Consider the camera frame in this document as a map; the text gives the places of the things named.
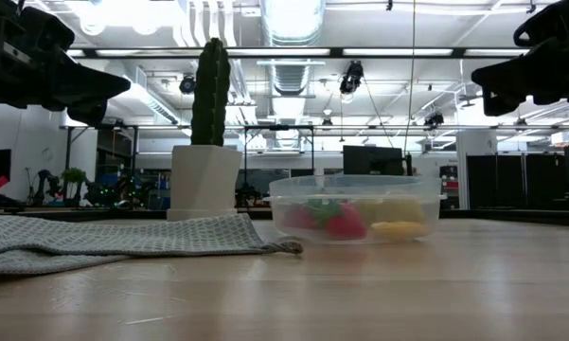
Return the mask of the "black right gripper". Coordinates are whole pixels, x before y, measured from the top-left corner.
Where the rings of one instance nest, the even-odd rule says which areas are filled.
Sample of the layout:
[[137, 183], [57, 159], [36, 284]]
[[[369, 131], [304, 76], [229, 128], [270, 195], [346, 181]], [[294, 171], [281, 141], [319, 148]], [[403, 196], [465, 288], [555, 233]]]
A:
[[569, 101], [569, 0], [545, 7], [513, 33], [514, 44], [529, 51], [471, 73], [483, 90], [484, 114], [507, 112], [502, 98], [532, 97], [536, 104]]

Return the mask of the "green cactus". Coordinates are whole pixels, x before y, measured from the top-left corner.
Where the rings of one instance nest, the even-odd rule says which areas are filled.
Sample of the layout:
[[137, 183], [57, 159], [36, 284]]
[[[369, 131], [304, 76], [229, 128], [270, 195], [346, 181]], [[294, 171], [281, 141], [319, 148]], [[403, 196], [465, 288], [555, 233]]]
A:
[[204, 45], [196, 72], [191, 119], [192, 145], [223, 146], [230, 74], [227, 50], [220, 39], [212, 38]]

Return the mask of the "black partition cabinets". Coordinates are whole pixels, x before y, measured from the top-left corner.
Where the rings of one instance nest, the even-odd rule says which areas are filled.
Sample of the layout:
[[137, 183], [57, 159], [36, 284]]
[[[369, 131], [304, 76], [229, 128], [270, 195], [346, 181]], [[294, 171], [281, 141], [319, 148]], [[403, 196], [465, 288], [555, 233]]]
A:
[[565, 158], [558, 153], [468, 155], [470, 209], [554, 210], [565, 196]]

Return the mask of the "clear plastic tupperware container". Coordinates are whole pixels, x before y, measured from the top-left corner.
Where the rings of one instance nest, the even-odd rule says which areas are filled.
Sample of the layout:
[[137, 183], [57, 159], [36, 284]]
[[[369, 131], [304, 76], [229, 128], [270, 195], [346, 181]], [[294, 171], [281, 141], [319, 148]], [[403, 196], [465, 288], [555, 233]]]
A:
[[421, 204], [433, 233], [439, 219], [441, 181], [437, 178], [392, 175], [314, 175], [277, 180], [270, 184], [270, 196], [265, 199], [272, 209], [275, 228], [291, 237], [314, 243], [377, 243], [388, 241], [376, 236], [366, 224], [367, 235], [360, 240], [331, 240], [326, 232], [317, 229], [290, 228], [283, 224], [284, 213], [291, 205], [308, 207], [310, 200], [339, 200], [353, 204], [362, 199], [410, 199]]

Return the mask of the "black computer monitor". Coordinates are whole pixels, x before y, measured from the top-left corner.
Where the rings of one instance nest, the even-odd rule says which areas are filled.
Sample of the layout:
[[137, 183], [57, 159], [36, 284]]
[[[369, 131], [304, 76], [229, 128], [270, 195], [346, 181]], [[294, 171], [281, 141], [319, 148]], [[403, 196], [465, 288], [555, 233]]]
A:
[[371, 146], [343, 147], [345, 175], [403, 175], [402, 150]]

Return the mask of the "yellow banana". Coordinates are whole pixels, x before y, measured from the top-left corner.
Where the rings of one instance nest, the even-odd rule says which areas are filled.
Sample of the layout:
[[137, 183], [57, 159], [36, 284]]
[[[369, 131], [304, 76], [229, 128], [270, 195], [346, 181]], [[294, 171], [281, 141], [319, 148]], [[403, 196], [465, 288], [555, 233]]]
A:
[[380, 222], [371, 226], [373, 233], [388, 241], [406, 241], [430, 234], [425, 224], [416, 222]]

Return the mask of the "green background potted plant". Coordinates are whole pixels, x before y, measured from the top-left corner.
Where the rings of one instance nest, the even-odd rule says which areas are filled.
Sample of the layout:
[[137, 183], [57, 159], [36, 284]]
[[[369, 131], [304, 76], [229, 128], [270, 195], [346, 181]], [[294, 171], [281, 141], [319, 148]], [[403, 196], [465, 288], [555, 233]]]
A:
[[67, 207], [80, 205], [82, 186], [86, 183], [86, 172], [70, 168], [62, 172], [62, 201]]

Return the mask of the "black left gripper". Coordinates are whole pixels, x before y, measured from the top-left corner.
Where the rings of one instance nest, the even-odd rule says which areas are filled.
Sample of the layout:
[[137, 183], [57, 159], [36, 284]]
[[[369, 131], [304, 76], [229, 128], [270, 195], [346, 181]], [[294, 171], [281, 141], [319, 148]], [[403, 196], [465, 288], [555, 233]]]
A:
[[26, 0], [0, 0], [0, 103], [16, 108], [68, 108], [68, 116], [99, 125], [108, 99], [131, 82], [72, 60], [61, 62], [75, 34], [58, 17], [27, 7]]

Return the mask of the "yellow lemon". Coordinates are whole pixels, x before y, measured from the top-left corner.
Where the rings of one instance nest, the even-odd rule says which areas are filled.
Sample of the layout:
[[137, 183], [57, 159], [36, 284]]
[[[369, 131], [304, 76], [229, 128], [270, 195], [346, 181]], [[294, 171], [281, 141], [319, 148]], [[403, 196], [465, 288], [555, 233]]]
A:
[[366, 224], [415, 222], [427, 216], [420, 203], [410, 199], [362, 199], [353, 203]]

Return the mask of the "red toy strawberry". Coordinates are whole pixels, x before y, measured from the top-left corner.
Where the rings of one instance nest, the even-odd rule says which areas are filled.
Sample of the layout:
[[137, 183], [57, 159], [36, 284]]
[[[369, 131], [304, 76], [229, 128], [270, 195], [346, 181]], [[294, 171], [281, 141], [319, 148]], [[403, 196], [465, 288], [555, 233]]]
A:
[[315, 220], [315, 228], [326, 232], [331, 240], [360, 240], [367, 235], [367, 227], [356, 207], [339, 200], [310, 200], [308, 208]]
[[303, 205], [289, 206], [283, 218], [283, 224], [290, 228], [316, 229], [319, 223], [310, 208]]

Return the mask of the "grey patterned dish cloth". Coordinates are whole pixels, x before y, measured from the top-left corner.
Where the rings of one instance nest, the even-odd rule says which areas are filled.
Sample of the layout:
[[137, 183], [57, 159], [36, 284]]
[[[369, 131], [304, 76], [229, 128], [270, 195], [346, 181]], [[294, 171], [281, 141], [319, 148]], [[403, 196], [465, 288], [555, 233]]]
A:
[[131, 258], [287, 253], [266, 242], [246, 214], [157, 224], [83, 224], [0, 215], [0, 276], [60, 273]]

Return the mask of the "silver ceiling air duct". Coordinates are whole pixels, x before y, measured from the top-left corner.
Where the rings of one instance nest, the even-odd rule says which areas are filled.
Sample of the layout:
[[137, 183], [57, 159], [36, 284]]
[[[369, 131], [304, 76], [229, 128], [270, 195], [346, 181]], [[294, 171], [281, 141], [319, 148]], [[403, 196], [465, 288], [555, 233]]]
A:
[[260, 0], [263, 36], [268, 46], [317, 45], [326, 0]]

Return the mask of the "black metal frame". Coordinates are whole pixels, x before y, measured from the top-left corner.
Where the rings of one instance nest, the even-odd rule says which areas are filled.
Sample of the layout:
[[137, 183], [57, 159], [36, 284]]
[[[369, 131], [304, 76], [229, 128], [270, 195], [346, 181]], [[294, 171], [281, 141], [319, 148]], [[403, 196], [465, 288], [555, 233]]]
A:
[[246, 194], [249, 193], [251, 187], [248, 184], [248, 132], [255, 131], [260, 134], [263, 130], [268, 130], [271, 132], [285, 132], [296, 130], [301, 133], [303, 130], [308, 130], [311, 133], [311, 174], [315, 174], [315, 131], [316, 127], [312, 124], [309, 125], [288, 125], [288, 124], [271, 124], [271, 125], [244, 125], [243, 126], [243, 183], [242, 183], [242, 194], [239, 197], [239, 193], [236, 192], [236, 203], [241, 203], [242, 210], [248, 210], [248, 202], [246, 200]]

